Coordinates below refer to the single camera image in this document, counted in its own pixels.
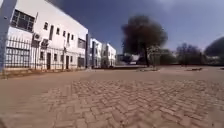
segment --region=sky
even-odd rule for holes
[[[131,16],[147,15],[168,33],[165,47],[183,42],[204,50],[224,36],[224,0],[51,0],[89,29],[92,37],[122,52],[121,26]]]

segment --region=fence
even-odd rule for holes
[[[6,39],[4,69],[76,69],[84,67],[84,58],[84,54],[66,48],[57,49],[47,43],[9,37]]]

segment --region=building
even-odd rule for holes
[[[92,68],[101,68],[103,43],[92,38],[90,41],[90,64]]]
[[[116,49],[113,48],[109,43],[103,44],[102,47],[102,67],[115,66],[116,64]]]
[[[90,41],[90,64],[92,68],[106,68],[115,66],[116,49],[109,43],[101,43],[96,39]]]
[[[116,55],[47,0],[0,0],[0,28],[0,71],[102,67],[103,46],[108,65]]]

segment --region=air conditioning unit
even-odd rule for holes
[[[43,39],[42,43],[41,43],[41,48],[42,49],[47,49],[49,43],[48,43],[48,39]]]
[[[34,34],[33,34],[33,40],[34,40],[34,41],[41,42],[41,41],[42,41],[42,37],[41,37],[40,34],[34,33]]]

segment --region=doorway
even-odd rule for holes
[[[69,56],[66,56],[66,69],[69,69]]]
[[[51,53],[47,53],[47,70],[51,69]]]
[[[85,66],[85,59],[82,57],[78,57],[78,67],[84,67]]]

